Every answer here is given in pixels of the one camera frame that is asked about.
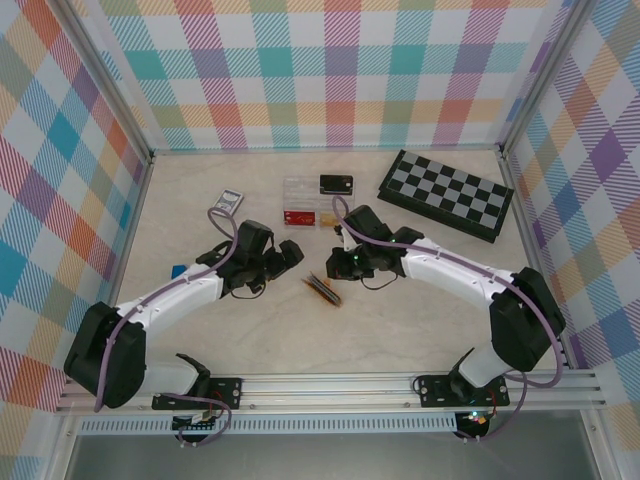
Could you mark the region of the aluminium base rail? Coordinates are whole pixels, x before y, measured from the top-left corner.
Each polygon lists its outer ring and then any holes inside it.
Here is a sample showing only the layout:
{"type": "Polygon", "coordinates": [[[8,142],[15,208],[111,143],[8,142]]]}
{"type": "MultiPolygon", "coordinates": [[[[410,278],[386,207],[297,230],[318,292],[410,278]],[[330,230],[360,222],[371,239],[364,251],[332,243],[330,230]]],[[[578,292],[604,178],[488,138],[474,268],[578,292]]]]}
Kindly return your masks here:
{"type": "MultiPolygon", "coordinates": [[[[607,406],[595,373],[590,370],[567,370],[552,388],[525,387],[508,380],[486,399],[501,394],[509,404],[501,412],[513,409],[520,398],[524,408],[540,410],[591,410],[607,406]]],[[[434,400],[434,411],[453,411],[442,395],[415,373],[363,374],[244,374],[239,392],[240,413],[411,413],[421,408],[421,401],[434,400]]]]}

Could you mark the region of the aluminium side rail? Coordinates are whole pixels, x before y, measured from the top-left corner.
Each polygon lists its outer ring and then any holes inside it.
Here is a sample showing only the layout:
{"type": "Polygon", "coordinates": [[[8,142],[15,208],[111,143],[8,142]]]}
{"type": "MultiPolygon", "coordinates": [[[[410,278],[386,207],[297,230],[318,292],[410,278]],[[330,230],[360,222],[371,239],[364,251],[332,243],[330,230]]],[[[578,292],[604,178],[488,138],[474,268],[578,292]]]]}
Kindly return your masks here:
{"type": "Polygon", "coordinates": [[[114,178],[101,166],[94,170],[88,193],[95,197],[100,212],[88,260],[88,268],[96,274],[90,304],[116,302],[155,160],[156,152],[149,150],[133,172],[120,163],[114,178]]]}
{"type": "Polygon", "coordinates": [[[546,271],[542,263],[542,257],[537,247],[534,231],[528,222],[523,198],[518,191],[515,177],[511,172],[507,157],[503,152],[499,151],[497,153],[497,161],[505,184],[509,188],[512,188],[514,190],[512,199],[512,210],[516,219],[527,260],[530,266],[539,271],[543,276],[543,279],[547,282],[547,284],[549,284],[549,281],[545,276],[546,271]]]}

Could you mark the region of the clear acrylic card organizer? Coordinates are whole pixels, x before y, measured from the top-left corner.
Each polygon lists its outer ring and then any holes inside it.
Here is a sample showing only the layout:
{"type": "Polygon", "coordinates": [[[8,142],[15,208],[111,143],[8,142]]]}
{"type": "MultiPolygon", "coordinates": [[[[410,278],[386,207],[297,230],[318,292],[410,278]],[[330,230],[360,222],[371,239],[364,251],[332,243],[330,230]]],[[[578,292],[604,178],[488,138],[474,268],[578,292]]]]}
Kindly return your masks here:
{"type": "Polygon", "coordinates": [[[354,208],[355,182],[351,196],[321,195],[319,193],[319,176],[286,177],[283,180],[283,212],[285,210],[314,211],[316,224],[311,227],[320,227],[319,217],[321,212],[334,213],[332,199],[334,196],[342,197],[347,203],[347,209],[354,208]]]}

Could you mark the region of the aluminium back rail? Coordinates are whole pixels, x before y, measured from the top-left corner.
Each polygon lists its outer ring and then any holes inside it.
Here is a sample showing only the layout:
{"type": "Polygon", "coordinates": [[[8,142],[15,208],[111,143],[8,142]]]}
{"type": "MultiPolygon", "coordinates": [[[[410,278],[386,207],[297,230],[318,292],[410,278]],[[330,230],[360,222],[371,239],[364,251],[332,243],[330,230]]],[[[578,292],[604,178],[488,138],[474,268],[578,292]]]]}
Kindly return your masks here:
{"type": "Polygon", "coordinates": [[[161,156],[193,156],[193,155],[245,155],[245,154],[302,154],[302,153],[352,153],[352,152],[386,152],[386,151],[500,151],[499,144],[455,144],[455,145],[390,145],[390,146],[342,146],[342,147],[282,147],[282,148],[235,148],[235,149],[156,149],[153,157],[161,156]]]}

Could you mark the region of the folded black grey chessboard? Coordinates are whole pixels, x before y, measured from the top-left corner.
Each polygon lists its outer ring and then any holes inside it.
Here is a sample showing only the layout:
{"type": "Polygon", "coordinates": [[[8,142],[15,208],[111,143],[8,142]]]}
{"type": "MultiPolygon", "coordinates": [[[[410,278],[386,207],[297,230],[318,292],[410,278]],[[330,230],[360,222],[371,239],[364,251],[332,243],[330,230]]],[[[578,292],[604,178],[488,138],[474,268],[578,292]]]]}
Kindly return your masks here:
{"type": "Polygon", "coordinates": [[[501,233],[514,191],[402,150],[377,198],[489,243],[501,233]]]}

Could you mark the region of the aluminium frame post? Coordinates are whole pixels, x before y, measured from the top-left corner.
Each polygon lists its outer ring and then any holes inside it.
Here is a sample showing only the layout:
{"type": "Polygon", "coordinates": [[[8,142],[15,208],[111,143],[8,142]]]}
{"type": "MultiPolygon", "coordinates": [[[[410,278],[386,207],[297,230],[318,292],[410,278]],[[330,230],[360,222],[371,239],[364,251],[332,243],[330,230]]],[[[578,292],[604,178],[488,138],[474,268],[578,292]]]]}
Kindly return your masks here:
{"type": "Polygon", "coordinates": [[[523,89],[516,97],[496,144],[500,160],[506,162],[531,122],[535,110],[560,71],[566,57],[598,0],[562,0],[547,31],[523,89]]]}
{"type": "Polygon", "coordinates": [[[152,150],[124,97],[121,95],[99,50],[94,45],[80,17],[77,15],[72,2],[70,0],[46,0],[46,2],[62,29],[69,36],[71,43],[84,62],[85,68],[94,80],[98,90],[103,94],[133,148],[144,159],[146,164],[152,164],[152,150]]]}

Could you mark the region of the black card stand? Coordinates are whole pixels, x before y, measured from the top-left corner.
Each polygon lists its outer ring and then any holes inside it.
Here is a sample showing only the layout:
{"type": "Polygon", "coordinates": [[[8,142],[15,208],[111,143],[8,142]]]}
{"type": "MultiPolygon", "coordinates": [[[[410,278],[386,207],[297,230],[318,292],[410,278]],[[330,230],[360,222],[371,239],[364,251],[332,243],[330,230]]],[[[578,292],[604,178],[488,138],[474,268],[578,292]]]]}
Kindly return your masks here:
{"type": "Polygon", "coordinates": [[[351,196],[354,190],[352,175],[321,174],[319,176],[319,193],[321,195],[351,196]]]}

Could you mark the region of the blue playing card box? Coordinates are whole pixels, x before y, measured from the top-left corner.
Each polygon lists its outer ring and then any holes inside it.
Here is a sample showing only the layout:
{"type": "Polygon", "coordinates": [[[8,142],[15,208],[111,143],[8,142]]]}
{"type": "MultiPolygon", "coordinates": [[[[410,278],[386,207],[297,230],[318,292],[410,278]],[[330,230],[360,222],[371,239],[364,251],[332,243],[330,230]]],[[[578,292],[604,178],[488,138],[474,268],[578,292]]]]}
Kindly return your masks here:
{"type": "Polygon", "coordinates": [[[222,210],[233,216],[240,205],[242,204],[245,196],[243,193],[231,190],[224,189],[216,201],[213,203],[212,207],[218,210],[222,210]]]}

